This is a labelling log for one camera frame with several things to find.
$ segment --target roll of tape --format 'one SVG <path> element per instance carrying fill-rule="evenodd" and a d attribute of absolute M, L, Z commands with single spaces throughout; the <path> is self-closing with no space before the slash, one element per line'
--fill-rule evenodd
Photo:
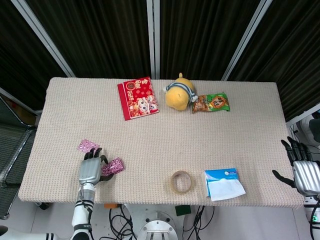
<path fill-rule="evenodd" d="M 186 190 L 179 190 L 177 189 L 177 187 L 175 186 L 175 178 L 177 176 L 187 176 L 188 178 L 188 187 Z M 187 192 L 190 191 L 190 189 L 192 188 L 192 179 L 191 176 L 189 175 L 189 173 L 187 173 L 186 171 L 176 171 L 172 176 L 171 176 L 171 181 L 170 181 L 170 187 L 171 189 L 177 193 L 177 194 L 185 194 Z"/>

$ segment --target table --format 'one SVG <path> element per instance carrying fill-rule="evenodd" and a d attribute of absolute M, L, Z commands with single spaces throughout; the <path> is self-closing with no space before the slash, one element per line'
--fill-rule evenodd
<path fill-rule="evenodd" d="M 295 189 L 272 170 L 293 178 L 280 140 L 287 136 L 277 85 L 270 82 L 193 81 L 198 95 L 225 92 L 230 112 L 176 111 L 162 92 L 172 80 L 152 80 L 159 113 L 124 120 L 117 84 L 126 79 L 51 79 L 19 191 L 23 201 L 74 203 L 84 154 L 82 139 L 103 148 L 125 171 L 96 186 L 97 203 L 293 207 Z M 237 168 L 246 194 L 211 202 L 202 180 L 207 169 Z M 174 193 L 170 177 L 187 171 L 194 186 Z"/>

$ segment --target black mesh chair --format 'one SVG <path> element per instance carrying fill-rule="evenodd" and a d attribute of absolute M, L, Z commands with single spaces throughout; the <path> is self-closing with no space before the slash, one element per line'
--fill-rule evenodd
<path fill-rule="evenodd" d="M 36 127 L 20 120 L 0 96 L 0 219 L 9 210 L 25 174 Z"/>

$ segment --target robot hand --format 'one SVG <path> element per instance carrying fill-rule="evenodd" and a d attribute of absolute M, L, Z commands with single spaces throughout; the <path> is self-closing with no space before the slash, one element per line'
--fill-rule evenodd
<path fill-rule="evenodd" d="M 272 170 L 274 176 L 288 184 L 304 196 L 304 209 L 310 223 L 310 235 L 313 240 L 320 240 L 320 162 L 313 161 L 306 145 L 288 136 L 291 146 L 284 140 L 284 145 L 293 171 L 293 180 L 281 176 Z"/>
<path fill-rule="evenodd" d="M 108 160 L 105 155 L 101 155 L 102 148 L 92 148 L 84 155 L 84 160 L 80 166 L 79 183 L 81 186 L 90 183 L 94 186 L 100 181 L 109 181 L 114 175 L 101 176 L 101 163 L 108 164 Z"/>

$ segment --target robot finger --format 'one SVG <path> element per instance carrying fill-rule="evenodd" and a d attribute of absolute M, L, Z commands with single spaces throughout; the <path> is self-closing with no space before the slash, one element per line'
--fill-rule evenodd
<path fill-rule="evenodd" d="M 273 175 L 281 182 L 288 184 L 290 187 L 295 188 L 295 182 L 289 178 L 281 176 L 276 170 L 272 170 Z"/>
<path fill-rule="evenodd" d="M 89 152 L 87 152 L 85 155 L 84 155 L 84 160 L 87 160 L 89 158 Z"/>
<path fill-rule="evenodd" d="M 99 154 L 100 154 L 100 151 L 102 150 L 101 147 L 99 147 L 97 150 L 95 150 L 95 153 L 94 153 L 94 158 L 98 158 L 99 157 Z"/>
<path fill-rule="evenodd" d="M 304 148 L 304 151 L 305 151 L 305 154 L 306 154 L 306 160 L 307 161 L 313 161 L 314 159 L 313 159 L 313 157 L 311 155 L 311 152 L 310 152 L 309 148 L 306 145 L 304 145 L 303 143 L 301 143 L 301 145 Z"/>
<path fill-rule="evenodd" d="M 94 157 L 95 148 L 91 148 L 90 152 L 88 152 L 88 159 L 92 159 Z"/>
<path fill-rule="evenodd" d="M 99 182 L 109 181 L 110 179 L 112 179 L 113 176 L 114 176 L 114 174 L 110 174 L 109 176 L 100 176 Z"/>
<path fill-rule="evenodd" d="M 294 161 L 296 160 L 296 156 L 295 156 L 291 146 L 285 140 L 281 140 L 281 143 L 285 147 L 286 153 L 287 153 L 289 161 L 290 161 L 290 165 L 293 166 Z"/>
<path fill-rule="evenodd" d="M 302 156 L 301 156 L 301 152 L 300 152 L 300 148 L 299 148 L 299 143 L 297 141 L 293 140 L 289 136 L 288 136 L 288 140 L 291 143 L 291 147 L 292 147 L 292 150 L 293 150 L 293 153 L 295 155 L 296 160 L 301 161 Z"/>
<path fill-rule="evenodd" d="M 303 143 L 299 143 L 299 149 L 300 149 L 300 153 L 301 153 L 301 157 L 302 157 L 302 160 L 304 161 L 308 161 L 308 156 L 307 156 L 307 152 L 306 152 L 306 149 L 305 147 L 306 145 L 304 145 Z"/>
<path fill-rule="evenodd" d="M 105 155 L 101 155 L 100 158 L 101 158 L 101 162 L 104 162 L 105 164 L 108 164 L 108 159 L 107 159 L 107 157 Z"/>

